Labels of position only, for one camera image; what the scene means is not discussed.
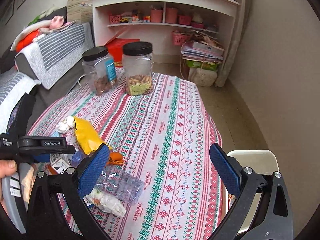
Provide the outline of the person's left hand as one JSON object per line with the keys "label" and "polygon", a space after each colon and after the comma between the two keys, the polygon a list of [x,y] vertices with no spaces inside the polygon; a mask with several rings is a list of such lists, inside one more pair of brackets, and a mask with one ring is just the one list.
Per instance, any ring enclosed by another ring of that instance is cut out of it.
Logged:
{"label": "person's left hand", "polygon": [[0,178],[12,176],[17,171],[17,164],[14,160],[0,160]]}

